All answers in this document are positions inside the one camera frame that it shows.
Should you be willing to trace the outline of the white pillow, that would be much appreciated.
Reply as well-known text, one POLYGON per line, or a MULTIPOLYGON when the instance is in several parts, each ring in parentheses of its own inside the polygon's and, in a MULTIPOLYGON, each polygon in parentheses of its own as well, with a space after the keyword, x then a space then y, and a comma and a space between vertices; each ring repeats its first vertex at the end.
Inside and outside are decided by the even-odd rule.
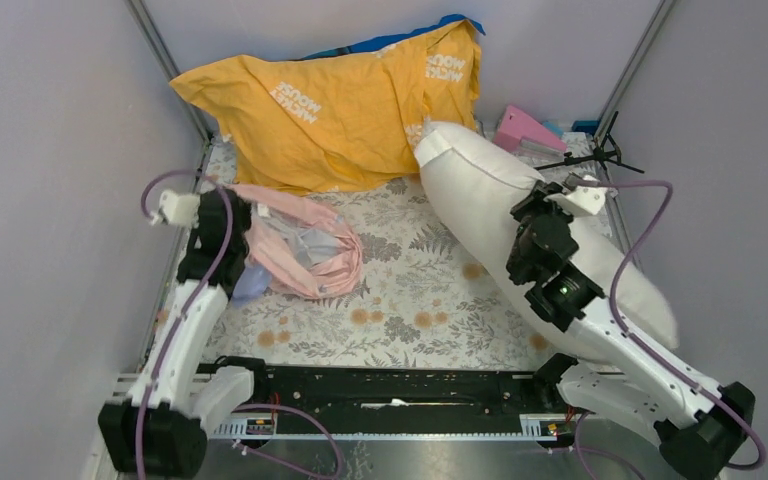
MULTIPOLYGON (((605 363, 604 355, 532 311, 524 297, 532 284, 516 286, 508 277, 506 262, 518 227, 510 210, 544 176, 477 132, 450 122, 426 122, 414 156, 436 215, 486 268, 525 322, 563 353, 605 363)), ((588 220, 574 219, 571 232, 579 244, 572 263, 607 294, 623 253, 588 220)), ((617 303, 621 313, 651 338, 677 349, 678 321, 669 302, 633 265, 620 278, 617 303)))

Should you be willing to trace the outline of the blue Elsa pillowcase pink inside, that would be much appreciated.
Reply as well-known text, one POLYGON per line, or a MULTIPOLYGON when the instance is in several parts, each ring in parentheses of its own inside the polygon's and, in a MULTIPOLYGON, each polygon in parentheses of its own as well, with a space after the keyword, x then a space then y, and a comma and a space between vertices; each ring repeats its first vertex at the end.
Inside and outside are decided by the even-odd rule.
POLYGON ((231 294, 243 304, 266 290, 319 300, 346 295, 362 279, 358 235, 331 207, 263 186, 231 187, 251 204, 249 254, 231 294))

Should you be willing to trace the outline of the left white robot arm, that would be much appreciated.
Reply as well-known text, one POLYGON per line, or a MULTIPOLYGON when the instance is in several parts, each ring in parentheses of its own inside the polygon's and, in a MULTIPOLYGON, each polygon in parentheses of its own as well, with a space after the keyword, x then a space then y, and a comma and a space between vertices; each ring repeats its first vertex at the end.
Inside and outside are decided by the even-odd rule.
POLYGON ((191 479, 209 435, 234 406, 256 411, 270 397, 268 381, 243 367, 221 368, 200 393, 191 393, 208 337, 245 270, 251 206, 223 187, 200 195, 166 190, 158 214, 192 229, 171 318, 124 399, 103 405, 98 426, 116 471, 191 479))

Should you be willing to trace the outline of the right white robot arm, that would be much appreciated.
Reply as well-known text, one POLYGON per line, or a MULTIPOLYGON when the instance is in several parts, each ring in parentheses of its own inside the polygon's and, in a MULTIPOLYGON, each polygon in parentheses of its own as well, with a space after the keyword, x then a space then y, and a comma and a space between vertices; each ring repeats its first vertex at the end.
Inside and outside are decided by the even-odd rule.
POLYGON ((605 187, 581 178, 566 186, 538 181, 510 210, 518 224, 506 264, 512 283, 529 285, 524 297, 539 319, 599 351, 625 376, 602 379, 557 354, 536 374, 535 402, 549 412, 577 407, 637 433, 686 479, 715 479, 734 468, 731 459, 745 441, 758 452, 748 469, 761 467, 767 452, 751 425, 754 394, 692 368, 620 310, 620 279, 631 256, 622 257, 607 290, 574 265, 572 221, 601 208, 605 187))

